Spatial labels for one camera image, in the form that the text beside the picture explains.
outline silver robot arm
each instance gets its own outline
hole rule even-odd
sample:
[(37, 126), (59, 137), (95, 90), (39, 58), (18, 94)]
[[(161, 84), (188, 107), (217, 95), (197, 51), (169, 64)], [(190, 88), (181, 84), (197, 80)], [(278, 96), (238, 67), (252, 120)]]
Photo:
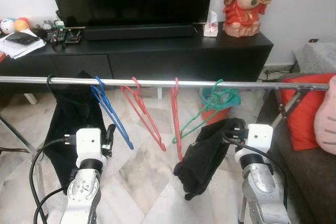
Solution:
[(68, 187), (68, 205), (61, 224), (95, 224), (96, 207), (100, 201), (100, 175), (107, 159), (101, 152), (101, 132), (98, 128), (84, 128), (76, 133), (79, 168)]
[[(273, 128), (265, 124), (249, 124), (246, 145), (267, 152), (271, 145)], [(244, 223), (246, 202), (248, 202), (252, 223), (289, 224), (291, 223), (285, 206), (284, 191), (276, 174), (264, 163), (260, 154), (241, 149), (235, 154), (236, 162), (243, 169), (243, 203), (238, 223)]]

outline statue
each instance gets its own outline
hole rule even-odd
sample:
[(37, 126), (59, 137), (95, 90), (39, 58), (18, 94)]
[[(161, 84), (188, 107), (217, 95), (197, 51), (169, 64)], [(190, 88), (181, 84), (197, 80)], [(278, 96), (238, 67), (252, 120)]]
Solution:
[(259, 14), (265, 14), (272, 0), (224, 0), (226, 20), (223, 30), (230, 36), (253, 36), (260, 29)]

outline black cloth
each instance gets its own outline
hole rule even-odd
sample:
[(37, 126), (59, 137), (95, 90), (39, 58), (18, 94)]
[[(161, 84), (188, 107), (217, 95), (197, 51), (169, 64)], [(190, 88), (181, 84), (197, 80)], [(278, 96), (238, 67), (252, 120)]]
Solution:
[(187, 193), (184, 196), (186, 200), (205, 191), (223, 161), (229, 148), (229, 144), (223, 141), (223, 132), (244, 125), (243, 120), (231, 118), (201, 129), (195, 143), (188, 147), (182, 162), (174, 168), (174, 175), (179, 177)]
[[(81, 72), (78, 78), (91, 78), (87, 73)], [(57, 105), (52, 117), (45, 144), (62, 138), (64, 134), (75, 134), (80, 128), (87, 126), (97, 127), (101, 130), (101, 139), (106, 139), (106, 129), (103, 122), (99, 103), (91, 93), (88, 85), (69, 85), (55, 88), (52, 92)], [(76, 167), (77, 152), (75, 146), (58, 143), (51, 145), (45, 151), (55, 168), (62, 187), (70, 181), (71, 172)]]

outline sofa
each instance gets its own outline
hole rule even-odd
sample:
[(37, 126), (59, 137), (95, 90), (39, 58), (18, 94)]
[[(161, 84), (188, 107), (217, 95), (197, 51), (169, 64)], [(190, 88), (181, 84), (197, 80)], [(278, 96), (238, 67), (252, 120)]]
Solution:
[[(278, 81), (300, 75), (288, 74)], [(257, 123), (271, 124), (279, 114), (279, 94), (276, 92), (268, 93)], [(274, 129), (269, 154), (286, 172), (289, 217), (298, 217), (292, 219), (292, 223), (336, 223), (336, 156), (319, 147), (294, 151), (286, 120), (282, 120)]]

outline red cushion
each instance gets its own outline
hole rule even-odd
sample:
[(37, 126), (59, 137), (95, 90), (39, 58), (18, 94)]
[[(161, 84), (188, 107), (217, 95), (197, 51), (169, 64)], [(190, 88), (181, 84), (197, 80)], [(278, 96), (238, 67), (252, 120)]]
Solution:
[[(285, 79), (289, 83), (326, 83), (336, 75), (335, 73), (314, 74), (293, 79)], [(282, 90), (282, 99), (286, 104), (295, 94), (295, 90)], [(309, 92), (288, 118), (291, 142), (296, 151), (316, 148), (314, 118), (324, 99), (324, 91)]]

